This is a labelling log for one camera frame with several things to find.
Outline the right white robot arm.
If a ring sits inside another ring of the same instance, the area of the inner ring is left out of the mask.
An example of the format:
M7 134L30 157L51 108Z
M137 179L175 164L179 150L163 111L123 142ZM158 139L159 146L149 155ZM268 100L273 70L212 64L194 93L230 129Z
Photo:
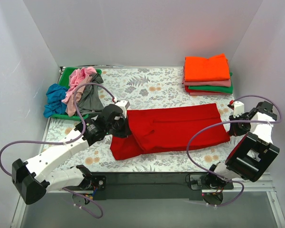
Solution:
M211 166L210 170L213 172L208 173L204 179L210 189L225 187L225 179L242 178L251 182L257 181L280 152L271 139L272 122L277 120L271 103L259 102L249 112L244 112L244 104L239 101L231 101L228 106L233 110L229 119L242 121L231 123L228 134L243 138L225 162ZM253 123L245 123L244 120L251 120Z

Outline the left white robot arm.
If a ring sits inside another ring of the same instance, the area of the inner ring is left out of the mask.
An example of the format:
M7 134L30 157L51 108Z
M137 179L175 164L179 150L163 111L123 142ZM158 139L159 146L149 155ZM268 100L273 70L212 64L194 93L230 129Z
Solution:
M127 109L130 103L126 100L109 104L96 119L86 118L55 145L45 152L26 161L17 159L12 164L12 183L27 205L39 201L47 192L63 187L76 186L81 190L88 189L93 182L93 175L84 165L56 171L55 169L94 143L103 140L107 135L126 138L131 134Z

